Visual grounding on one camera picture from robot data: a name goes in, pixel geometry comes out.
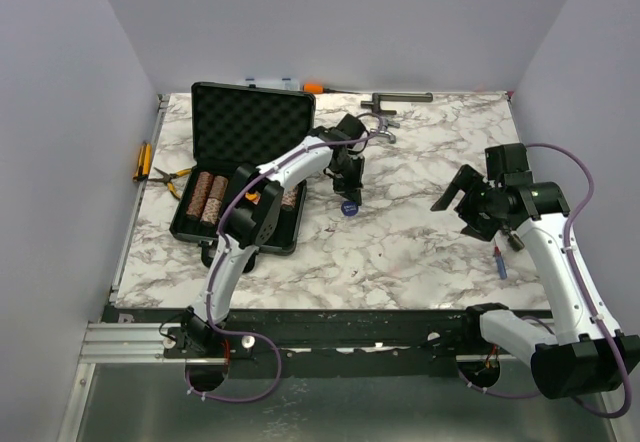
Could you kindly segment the yellow big blind button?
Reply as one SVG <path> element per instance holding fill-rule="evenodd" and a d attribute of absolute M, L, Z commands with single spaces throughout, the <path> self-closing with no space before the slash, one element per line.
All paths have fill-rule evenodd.
<path fill-rule="evenodd" d="M 254 205 L 257 205 L 260 200 L 260 194 L 258 192 L 254 192 L 254 193 L 247 192 L 245 194 L 245 198 L 248 201 L 252 202 Z"/>

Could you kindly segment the black foam-lined carrying case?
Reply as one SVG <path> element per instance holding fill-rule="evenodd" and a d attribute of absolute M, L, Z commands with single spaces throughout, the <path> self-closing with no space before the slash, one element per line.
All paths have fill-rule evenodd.
<path fill-rule="evenodd" d="M 208 267 L 217 227 L 189 214 L 202 172 L 229 179 L 245 163 L 261 165 L 293 149 L 314 126 L 315 96 L 301 91 L 214 82 L 191 86 L 195 165 L 170 224 L 172 236 L 195 243 Z"/>

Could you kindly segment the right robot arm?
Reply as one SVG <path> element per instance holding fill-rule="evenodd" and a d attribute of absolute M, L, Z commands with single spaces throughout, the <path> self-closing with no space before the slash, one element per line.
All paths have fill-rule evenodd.
<path fill-rule="evenodd" d="M 466 310 L 460 341 L 480 354 L 497 345 L 531 370 L 549 399 L 630 387 L 639 362 L 639 338 L 626 335 L 606 308 L 569 226 L 571 210 L 554 182 L 535 182 L 530 171 L 495 176 L 463 165 L 432 206 L 443 211 L 456 194 L 463 234 L 489 242 L 503 227 L 514 230 L 537 270 L 554 330 L 545 331 L 500 303 Z"/>

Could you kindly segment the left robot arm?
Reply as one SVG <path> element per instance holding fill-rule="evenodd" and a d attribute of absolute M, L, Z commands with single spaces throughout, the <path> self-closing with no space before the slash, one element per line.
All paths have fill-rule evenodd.
<path fill-rule="evenodd" d="M 227 183 L 220 201 L 216 225 L 215 253 L 199 295 L 179 317 L 179 331 L 161 334 L 169 357 L 215 357 L 231 349 L 230 339 L 251 338 L 278 352 L 266 335 L 225 327 L 237 283 L 254 255 L 276 230 L 282 200 L 287 192 L 310 176 L 328 172 L 336 194 L 362 204 L 364 147 L 373 136 L 361 120 L 345 116 L 338 125 L 311 130 L 301 142 L 260 165 L 239 166 Z"/>

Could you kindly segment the blue small blind button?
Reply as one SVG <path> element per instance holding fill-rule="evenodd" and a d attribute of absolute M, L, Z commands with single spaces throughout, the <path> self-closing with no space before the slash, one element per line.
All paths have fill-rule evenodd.
<path fill-rule="evenodd" d="M 353 201 L 344 201 L 341 204 L 341 212 L 346 217 L 353 217 L 359 212 L 359 205 Z"/>

